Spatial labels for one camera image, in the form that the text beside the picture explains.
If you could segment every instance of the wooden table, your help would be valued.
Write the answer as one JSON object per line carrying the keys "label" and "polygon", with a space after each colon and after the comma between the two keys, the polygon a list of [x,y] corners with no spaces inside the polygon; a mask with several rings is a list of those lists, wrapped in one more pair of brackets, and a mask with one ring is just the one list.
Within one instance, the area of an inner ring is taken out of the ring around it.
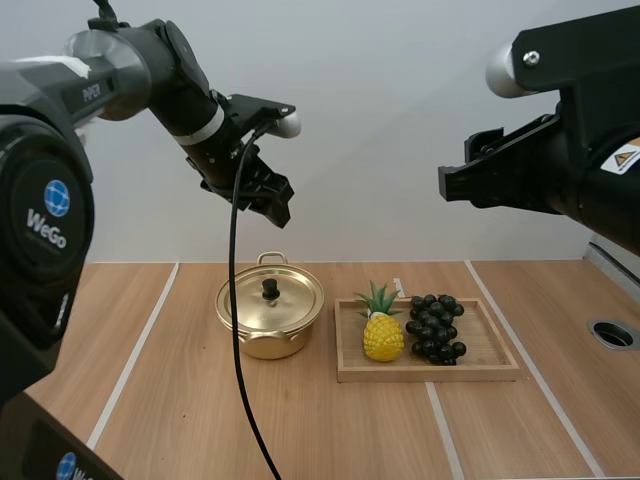
{"label": "wooden table", "polygon": [[[474,262],[480,284],[463,262],[304,268],[326,293],[311,343],[283,360],[243,357],[283,478],[640,475],[640,352],[608,350],[586,328],[603,318],[640,328],[640,307],[588,262]],[[83,440],[171,269],[87,268],[60,366],[30,389]],[[508,322],[543,388],[511,340],[525,369],[518,382],[338,384],[333,299],[394,278],[408,295],[447,292],[490,305],[484,284],[504,314],[494,320],[505,338]],[[179,267],[96,446],[126,478],[270,478],[240,404],[230,334],[216,318],[225,279],[225,265]]]}

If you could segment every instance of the pineapple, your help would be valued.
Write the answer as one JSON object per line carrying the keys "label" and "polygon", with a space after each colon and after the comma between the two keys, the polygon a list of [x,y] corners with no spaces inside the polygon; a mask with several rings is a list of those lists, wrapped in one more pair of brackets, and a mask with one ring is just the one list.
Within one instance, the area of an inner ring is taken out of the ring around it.
{"label": "pineapple", "polygon": [[364,329],[364,351],[372,360],[390,362],[398,358],[404,348],[402,328],[392,316],[400,312],[390,310],[398,292],[385,297],[386,283],[382,288],[370,283],[371,297],[356,293],[367,306],[367,313],[361,315],[369,319]]}

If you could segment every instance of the circular hole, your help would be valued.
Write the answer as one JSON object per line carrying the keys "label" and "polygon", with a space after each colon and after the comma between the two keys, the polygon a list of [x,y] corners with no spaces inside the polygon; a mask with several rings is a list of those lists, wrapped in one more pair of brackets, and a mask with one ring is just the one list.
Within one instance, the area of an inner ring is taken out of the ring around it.
{"label": "circular hole", "polygon": [[605,342],[616,347],[629,347],[633,337],[624,328],[613,323],[600,322],[593,326],[593,331]]}

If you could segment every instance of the robotic arm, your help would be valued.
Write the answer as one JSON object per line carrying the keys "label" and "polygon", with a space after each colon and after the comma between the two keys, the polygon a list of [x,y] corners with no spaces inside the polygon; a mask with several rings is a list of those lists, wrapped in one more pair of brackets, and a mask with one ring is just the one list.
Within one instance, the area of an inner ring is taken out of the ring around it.
{"label": "robotic arm", "polygon": [[[300,132],[292,105],[211,90],[174,23],[130,27],[101,7],[65,56],[0,66],[0,405],[54,368],[91,242],[92,173],[76,128],[149,108],[201,187],[229,201],[243,136]],[[258,151],[248,147],[239,208],[282,228],[293,190]]]}
{"label": "robotic arm", "polygon": [[563,214],[640,254],[640,7],[527,30],[487,69],[494,93],[560,91],[555,114],[472,135],[440,167],[447,201]]}

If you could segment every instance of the pot lid knob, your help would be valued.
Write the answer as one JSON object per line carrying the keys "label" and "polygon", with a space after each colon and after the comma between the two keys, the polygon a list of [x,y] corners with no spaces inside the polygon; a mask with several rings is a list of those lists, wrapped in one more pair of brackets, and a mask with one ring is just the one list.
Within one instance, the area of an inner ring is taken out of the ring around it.
{"label": "pot lid knob", "polygon": [[275,278],[267,278],[262,282],[262,298],[265,300],[275,300],[280,296],[278,281]]}

